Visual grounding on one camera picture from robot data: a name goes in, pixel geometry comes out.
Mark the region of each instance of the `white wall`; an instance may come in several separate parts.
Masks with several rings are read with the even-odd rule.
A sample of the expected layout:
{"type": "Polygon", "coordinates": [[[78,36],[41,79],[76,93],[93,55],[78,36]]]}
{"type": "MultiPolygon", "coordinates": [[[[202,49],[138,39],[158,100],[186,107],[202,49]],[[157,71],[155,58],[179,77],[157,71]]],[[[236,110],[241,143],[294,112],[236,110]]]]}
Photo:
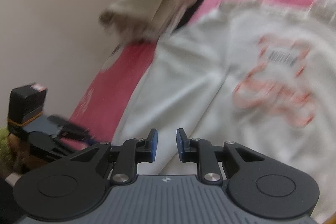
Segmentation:
{"type": "Polygon", "coordinates": [[[0,127],[11,89],[48,87],[45,110],[70,116],[114,46],[97,18],[112,0],[0,0],[0,127]]]}

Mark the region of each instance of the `black device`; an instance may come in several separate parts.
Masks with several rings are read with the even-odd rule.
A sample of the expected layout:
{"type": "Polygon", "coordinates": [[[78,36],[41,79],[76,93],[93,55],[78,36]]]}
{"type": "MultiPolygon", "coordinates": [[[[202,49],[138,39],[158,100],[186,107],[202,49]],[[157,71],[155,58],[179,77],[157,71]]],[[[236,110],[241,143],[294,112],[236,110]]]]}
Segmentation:
{"type": "Polygon", "coordinates": [[[46,95],[46,87],[37,83],[15,88],[10,93],[7,128],[29,143],[31,154],[50,162],[75,152],[62,138],[88,145],[96,143],[87,128],[57,115],[45,115],[46,95]]]}
{"type": "Polygon", "coordinates": [[[315,223],[313,178],[238,143],[213,146],[180,128],[180,160],[198,174],[137,175],[138,163],[155,160],[157,137],[100,142],[23,175],[13,191],[26,212],[19,224],[315,223]]]}

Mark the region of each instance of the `metal screw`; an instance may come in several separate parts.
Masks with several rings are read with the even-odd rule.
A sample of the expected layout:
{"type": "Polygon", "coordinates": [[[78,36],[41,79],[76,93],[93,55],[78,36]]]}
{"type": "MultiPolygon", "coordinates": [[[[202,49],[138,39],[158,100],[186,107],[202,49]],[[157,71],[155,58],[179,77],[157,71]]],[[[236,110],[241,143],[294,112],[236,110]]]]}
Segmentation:
{"type": "Polygon", "coordinates": [[[125,174],[115,174],[112,178],[114,181],[117,181],[117,182],[125,182],[125,181],[128,181],[129,179],[128,175],[125,175],[125,174]]]}
{"type": "Polygon", "coordinates": [[[112,175],[113,169],[111,169],[111,171],[109,172],[109,175],[107,176],[107,180],[110,179],[111,175],[112,175]]]}
{"type": "Polygon", "coordinates": [[[204,176],[207,181],[218,181],[221,179],[221,176],[216,173],[208,173],[204,176]]]}

